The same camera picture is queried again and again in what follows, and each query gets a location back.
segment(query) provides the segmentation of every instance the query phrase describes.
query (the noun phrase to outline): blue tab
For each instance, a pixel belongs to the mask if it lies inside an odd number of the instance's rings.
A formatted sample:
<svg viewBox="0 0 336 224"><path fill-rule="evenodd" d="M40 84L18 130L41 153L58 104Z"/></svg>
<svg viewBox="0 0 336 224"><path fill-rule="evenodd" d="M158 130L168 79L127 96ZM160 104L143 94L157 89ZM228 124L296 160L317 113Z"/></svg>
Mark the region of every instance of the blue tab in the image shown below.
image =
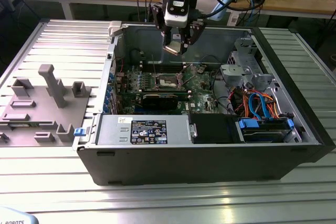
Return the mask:
<svg viewBox="0 0 336 224"><path fill-rule="evenodd" d="M86 136L86 129L84 128L77 128L73 133L74 136Z"/></svg>
<svg viewBox="0 0 336 224"><path fill-rule="evenodd" d="M239 126L241 129L245 128L245 124L242 121L239 121Z"/></svg>
<svg viewBox="0 0 336 224"><path fill-rule="evenodd" d="M241 119L239 121L239 126L243 128L259 128L259 123L256 119Z"/></svg>
<svg viewBox="0 0 336 224"><path fill-rule="evenodd" d="M290 127L291 129L294 128L294 122L293 122L292 119L288 119L288 120L287 120L287 123L288 123L288 125L289 125L289 127Z"/></svg>

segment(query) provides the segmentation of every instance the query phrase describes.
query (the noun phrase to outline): power supply label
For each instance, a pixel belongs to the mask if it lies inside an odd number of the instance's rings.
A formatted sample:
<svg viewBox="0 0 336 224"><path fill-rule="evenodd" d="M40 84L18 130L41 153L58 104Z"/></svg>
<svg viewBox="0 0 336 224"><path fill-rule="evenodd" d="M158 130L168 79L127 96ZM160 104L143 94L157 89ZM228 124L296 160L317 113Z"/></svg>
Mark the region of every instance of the power supply label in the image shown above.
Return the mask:
<svg viewBox="0 0 336 224"><path fill-rule="evenodd" d="M167 144L166 121L132 121L131 143Z"/></svg>

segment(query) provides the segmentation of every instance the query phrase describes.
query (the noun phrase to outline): green circuit board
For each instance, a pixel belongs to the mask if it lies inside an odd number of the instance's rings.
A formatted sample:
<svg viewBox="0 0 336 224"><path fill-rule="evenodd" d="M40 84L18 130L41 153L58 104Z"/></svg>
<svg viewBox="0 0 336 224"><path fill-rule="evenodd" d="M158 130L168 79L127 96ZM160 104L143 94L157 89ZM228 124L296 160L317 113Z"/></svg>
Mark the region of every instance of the green circuit board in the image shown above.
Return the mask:
<svg viewBox="0 0 336 224"><path fill-rule="evenodd" d="M220 113L210 90L210 72L197 71L199 71L198 66L191 66L181 76L176 77L176 73L148 73L141 72L139 67L132 67L124 73L124 78L118 85L117 100L121 104L119 114ZM144 109L141 106L142 94L151 91L158 94L170 92L177 95L179 97L177 108L167 111Z"/></svg>

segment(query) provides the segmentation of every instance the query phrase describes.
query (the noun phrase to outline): motherboard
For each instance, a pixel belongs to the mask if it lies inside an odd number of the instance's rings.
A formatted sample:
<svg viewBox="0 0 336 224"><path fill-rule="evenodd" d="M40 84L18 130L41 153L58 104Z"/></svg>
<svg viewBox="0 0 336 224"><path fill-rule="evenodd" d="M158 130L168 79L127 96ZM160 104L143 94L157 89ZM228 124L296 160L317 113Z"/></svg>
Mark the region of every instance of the motherboard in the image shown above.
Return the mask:
<svg viewBox="0 0 336 224"><path fill-rule="evenodd" d="M118 113L219 113L213 74L202 64L130 66L116 74Z"/></svg>

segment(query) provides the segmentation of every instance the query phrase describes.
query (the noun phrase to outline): white label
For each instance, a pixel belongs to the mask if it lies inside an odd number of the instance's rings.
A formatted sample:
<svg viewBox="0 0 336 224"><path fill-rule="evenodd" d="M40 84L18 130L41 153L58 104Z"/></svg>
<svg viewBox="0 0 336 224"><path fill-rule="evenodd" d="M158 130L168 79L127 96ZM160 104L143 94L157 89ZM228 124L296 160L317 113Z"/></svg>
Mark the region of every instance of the white label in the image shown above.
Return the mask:
<svg viewBox="0 0 336 224"><path fill-rule="evenodd" d="M133 118L118 118L118 123L132 123Z"/></svg>
<svg viewBox="0 0 336 224"><path fill-rule="evenodd" d="M180 39L181 38L181 35L179 34L173 34L173 39Z"/></svg>
<svg viewBox="0 0 336 224"><path fill-rule="evenodd" d="M177 7L183 7L184 2L181 1L173 1L173 6L177 6Z"/></svg>

